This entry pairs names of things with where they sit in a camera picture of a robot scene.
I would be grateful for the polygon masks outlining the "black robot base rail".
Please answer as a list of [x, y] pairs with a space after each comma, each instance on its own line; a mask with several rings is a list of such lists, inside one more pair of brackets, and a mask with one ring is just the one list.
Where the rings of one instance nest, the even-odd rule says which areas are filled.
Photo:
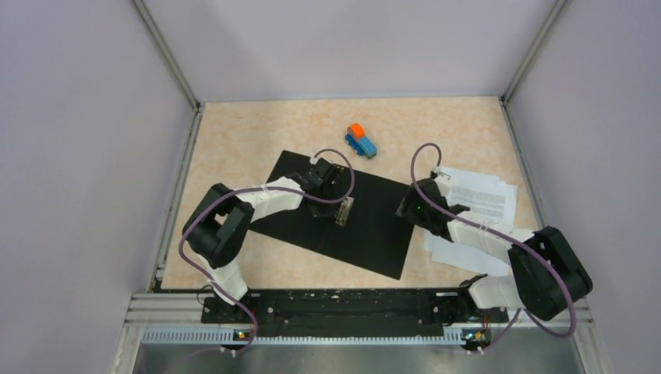
[[257, 323], [258, 337], [441, 337], [450, 327], [508, 323], [464, 288], [253, 289], [239, 306], [205, 298], [203, 324]]

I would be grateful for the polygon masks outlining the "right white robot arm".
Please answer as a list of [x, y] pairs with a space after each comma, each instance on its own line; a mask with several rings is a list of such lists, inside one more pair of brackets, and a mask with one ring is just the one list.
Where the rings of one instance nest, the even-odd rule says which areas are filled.
[[504, 275], [479, 275], [465, 282], [459, 315], [477, 321], [492, 308], [522, 308], [550, 321], [593, 290], [592, 278], [563, 233], [552, 226], [537, 231], [490, 220], [467, 206], [449, 205], [452, 183], [438, 174], [413, 182], [397, 215], [431, 235], [498, 259]]

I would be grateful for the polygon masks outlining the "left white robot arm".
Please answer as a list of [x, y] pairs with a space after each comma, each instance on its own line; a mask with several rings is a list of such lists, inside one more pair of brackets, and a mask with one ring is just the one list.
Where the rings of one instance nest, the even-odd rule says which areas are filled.
[[182, 235], [202, 260], [203, 269], [222, 300], [221, 313], [232, 322], [249, 315], [248, 286], [238, 256], [250, 225], [276, 213], [299, 208], [314, 218], [335, 218], [348, 194], [338, 195], [344, 168], [321, 157], [310, 160], [303, 173], [287, 173], [264, 185], [230, 189], [213, 185], [186, 222]]

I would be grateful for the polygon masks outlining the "teal and black folder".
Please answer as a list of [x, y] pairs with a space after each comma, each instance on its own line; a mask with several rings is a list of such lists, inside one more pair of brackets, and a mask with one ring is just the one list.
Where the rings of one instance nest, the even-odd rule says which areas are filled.
[[301, 206], [260, 219], [250, 229], [398, 280], [413, 232], [412, 224], [396, 214], [408, 186], [356, 171], [353, 187], [344, 224], [333, 213], [316, 217]]

